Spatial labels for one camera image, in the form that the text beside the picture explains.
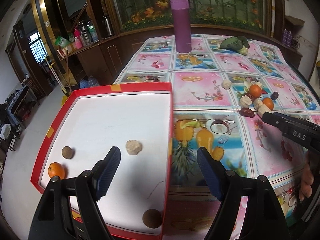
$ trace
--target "orange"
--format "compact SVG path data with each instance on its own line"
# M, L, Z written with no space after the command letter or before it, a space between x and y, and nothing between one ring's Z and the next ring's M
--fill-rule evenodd
M254 98L259 98L261 96L262 89L258 85L251 85L249 88L249 93Z
M60 179L64 179L66 173L60 163L51 163L48 167L48 175L50 178L53 176L59 176Z
M266 105L271 111L273 110L274 104L271 98L264 98L262 103Z

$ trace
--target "tablecloth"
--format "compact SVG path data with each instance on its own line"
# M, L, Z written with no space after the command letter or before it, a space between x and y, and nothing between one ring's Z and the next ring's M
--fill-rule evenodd
M294 180L301 175L306 150L257 114L240 116L238 103L252 84L260 82L261 99L279 93L274 111L320 124L320 106L278 47L248 40L249 53L243 56L219 48L228 37L192 35L192 52L186 54L176 52L174 36L147 39L115 81L172 82L174 138L164 239L203 239L220 205L196 162L201 140L209 142L207 148L226 169L249 178L266 175L292 223ZM223 80L232 82L230 90L221 87ZM181 129L191 121L193 127ZM246 203L243 197L231 239L239 237Z

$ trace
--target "purple thermos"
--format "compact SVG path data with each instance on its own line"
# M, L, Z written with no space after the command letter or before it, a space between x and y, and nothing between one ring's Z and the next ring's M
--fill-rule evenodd
M191 48L191 28L189 17L189 0L171 0L176 50L188 53Z

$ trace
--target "screw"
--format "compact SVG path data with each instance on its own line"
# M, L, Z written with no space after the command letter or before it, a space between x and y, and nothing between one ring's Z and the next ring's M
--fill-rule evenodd
M236 173L232 170L227 170L226 171L226 174L229 176L229 177L233 177Z
M56 182L56 181L58 181L59 180L59 176L53 176L52 178L51 178L51 181L52 182Z
M267 177L264 176L264 175L260 175L260 176L259 176L259 179L260 179L261 181L263 181L263 182L266 182L266 181L268 180Z
M91 172L90 170L86 170L86 171L83 171L83 172L81 173L81 175L84 176L84 177L88 177L91 173L92 173L92 172Z

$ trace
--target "tiled floor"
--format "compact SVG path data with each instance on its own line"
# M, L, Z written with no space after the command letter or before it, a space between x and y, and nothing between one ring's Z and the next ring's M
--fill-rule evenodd
M63 93L56 87L32 111L15 152L8 152L3 173L1 209L21 240L28 239L30 225L41 194L30 182L33 165L53 119L61 108Z

